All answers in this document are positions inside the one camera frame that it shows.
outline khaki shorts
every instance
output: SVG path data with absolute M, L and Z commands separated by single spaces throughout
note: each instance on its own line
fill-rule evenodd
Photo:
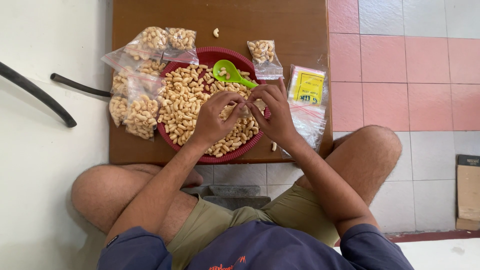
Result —
M 198 196 L 197 205 L 167 246 L 173 256 L 172 269 L 185 269 L 198 252 L 226 229 L 252 220 L 271 221 L 306 232 L 329 246 L 339 239 L 315 195 L 296 184 L 260 210 L 242 207 L 231 211 Z

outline green plastic spoon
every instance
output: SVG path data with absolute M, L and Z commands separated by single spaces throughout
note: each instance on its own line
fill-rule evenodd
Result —
M 220 73 L 220 69 L 224 67 L 226 69 L 226 71 L 230 74 L 230 79 L 227 80 L 226 78 L 226 75 L 223 75 L 223 76 L 218 76 L 218 74 Z M 239 84 L 242 84 L 248 88 L 254 88 L 255 86 L 257 86 L 256 84 L 252 83 L 252 82 L 249 82 L 247 80 L 245 80 L 244 78 L 242 78 L 237 70 L 237 68 L 235 67 L 235 65 L 228 61 L 228 60 L 220 60 L 218 62 L 215 63 L 215 65 L 213 66 L 213 76 L 215 76 L 215 79 L 219 80 L 219 81 L 222 81 L 222 82 L 229 82 L 229 83 L 239 83 Z

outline black rubber pipe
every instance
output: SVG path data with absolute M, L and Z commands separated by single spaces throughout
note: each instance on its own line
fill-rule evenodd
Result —
M 52 80 L 54 82 L 57 82 L 57 83 L 64 84 L 66 86 L 70 86 L 72 88 L 78 89 L 80 91 L 83 91 L 83 92 L 86 92 L 86 93 L 89 93 L 89 94 L 93 94 L 93 95 L 97 95 L 97 96 L 101 96 L 101 97 L 107 97 L 107 98 L 109 98 L 111 96 L 110 92 L 98 90 L 98 89 L 91 88 L 91 87 L 88 87 L 88 86 L 84 86 L 82 84 L 79 84 L 78 82 L 74 82 L 74 81 L 72 81 L 70 79 L 67 79 L 67 78 L 65 78 L 61 75 L 56 74 L 56 73 L 52 73 L 52 75 L 50 75 L 50 80 Z
M 45 93 L 42 89 L 36 86 L 34 83 L 29 81 L 27 78 L 23 77 L 21 74 L 11 69 L 4 63 L 0 62 L 0 75 L 5 77 L 7 80 L 23 88 L 28 93 L 32 94 L 38 100 L 47 105 L 52 111 L 54 111 L 63 121 L 67 127 L 74 127 L 77 125 L 77 122 L 73 117 L 49 94 Z

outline navy blue t-shirt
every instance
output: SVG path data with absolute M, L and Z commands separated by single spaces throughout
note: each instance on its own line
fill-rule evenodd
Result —
M 350 228 L 342 255 L 310 235 L 271 222 L 231 227 L 193 257 L 186 270 L 323 269 L 412 270 L 400 247 L 370 224 Z M 99 270 L 169 270 L 172 255 L 160 236 L 141 227 L 127 230 L 104 248 Z

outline man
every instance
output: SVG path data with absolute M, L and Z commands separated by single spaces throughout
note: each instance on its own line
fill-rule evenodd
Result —
M 247 101 L 233 92 L 213 95 L 194 135 L 164 168 L 102 165 L 78 177 L 74 206 L 107 234 L 99 270 L 412 269 L 368 209 L 400 156 L 397 136 L 364 127 L 337 140 L 323 160 L 295 130 L 279 82 L 257 86 Z M 251 103 L 258 98 L 268 119 Z M 221 120 L 232 101 L 237 106 Z M 201 184 L 194 165 L 233 128 L 243 106 L 305 175 L 260 210 L 230 211 L 179 191 Z M 329 247 L 338 237 L 343 256 Z

